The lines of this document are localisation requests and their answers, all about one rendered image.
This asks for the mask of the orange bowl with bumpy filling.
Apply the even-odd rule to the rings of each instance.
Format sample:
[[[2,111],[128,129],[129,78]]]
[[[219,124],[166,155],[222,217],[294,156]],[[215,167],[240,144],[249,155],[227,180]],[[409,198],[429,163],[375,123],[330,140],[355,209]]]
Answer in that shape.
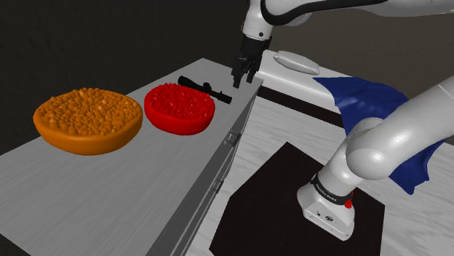
[[[143,110],[126,95],[82,88],[52,96],[35,110],[33,122],[50,145],[94,156],[128,144],[142,127]]]

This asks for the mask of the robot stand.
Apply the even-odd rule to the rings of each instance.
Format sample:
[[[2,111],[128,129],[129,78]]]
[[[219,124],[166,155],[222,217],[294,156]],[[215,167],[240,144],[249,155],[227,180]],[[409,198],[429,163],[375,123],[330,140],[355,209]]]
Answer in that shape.
[[[297,190],[322,168],[285,143],[228,200],[214,256],[381,256],[384,204],[354,190],[354,232],[341,241],[303,216]]]

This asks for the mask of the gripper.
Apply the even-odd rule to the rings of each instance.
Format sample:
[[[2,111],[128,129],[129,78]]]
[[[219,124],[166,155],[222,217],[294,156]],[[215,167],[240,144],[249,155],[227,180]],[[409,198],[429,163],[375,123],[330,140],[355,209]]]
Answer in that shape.
[[[272,38],[264,41],[244,36],[242,39],[239,60],[234,62],[231,75],[234,78],[233,87],[238,89],[243,75],[247,72],[246,82],[251,84],[258,72],[263,52],[269,48]]]

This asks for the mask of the black rifle scope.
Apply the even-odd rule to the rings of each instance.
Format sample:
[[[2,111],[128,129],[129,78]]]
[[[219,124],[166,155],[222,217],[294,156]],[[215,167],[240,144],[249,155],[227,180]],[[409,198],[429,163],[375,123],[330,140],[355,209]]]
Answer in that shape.
[[[200,85],[185,76],[180,76],[178,78],[178,84],[181,86],[184,86],[184,87],[198,90],[203,93],[207,93],[210,96],[212,96],[212,97],[216,98],[217,100],[224,102],[226,104],[230,104],[232,101],[231,96],[224,94],[222,91],[219,91],[219,92],[214,91],[208,82],[204,82],[203,85]]]

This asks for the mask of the red bowl with bumpy filling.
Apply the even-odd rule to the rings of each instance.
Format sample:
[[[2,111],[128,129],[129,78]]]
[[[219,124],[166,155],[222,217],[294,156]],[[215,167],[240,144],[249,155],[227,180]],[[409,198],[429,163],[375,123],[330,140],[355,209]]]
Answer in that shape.
[[[215,102],[209,94],[179,84],[161,84],[144,98],[148,120],[174,135],[195,135],[210,125]]]

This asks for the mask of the grey chest of drawers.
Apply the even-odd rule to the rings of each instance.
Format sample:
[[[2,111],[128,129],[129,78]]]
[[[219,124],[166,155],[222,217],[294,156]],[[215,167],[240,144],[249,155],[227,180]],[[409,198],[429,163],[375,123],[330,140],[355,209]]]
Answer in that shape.
[[[30,256],[176,256],[209,206],[262,81],[234,88],[231,70],[200,59],[185,76],[229,95],[205,131],[144,121],[123,148],[79,156],[36,138],[0,155],[0,234]]]

